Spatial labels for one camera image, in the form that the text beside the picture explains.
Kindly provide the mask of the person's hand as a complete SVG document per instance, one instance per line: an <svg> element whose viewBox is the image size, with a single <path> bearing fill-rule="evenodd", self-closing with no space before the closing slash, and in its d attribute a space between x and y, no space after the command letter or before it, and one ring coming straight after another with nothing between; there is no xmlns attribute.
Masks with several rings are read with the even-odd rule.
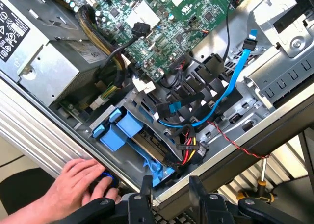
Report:
<svg viewBox="0 0 314 224"><path fill-rule="evenodd" d="M110 188L112 178L102 178L89 192L89 186L105 167L96 160L76 159L68 162L60 176L41 198L42 214L51 221L67 217L81 207L98 198L109 198L118 204L121 196L117 188Z"/></svg>

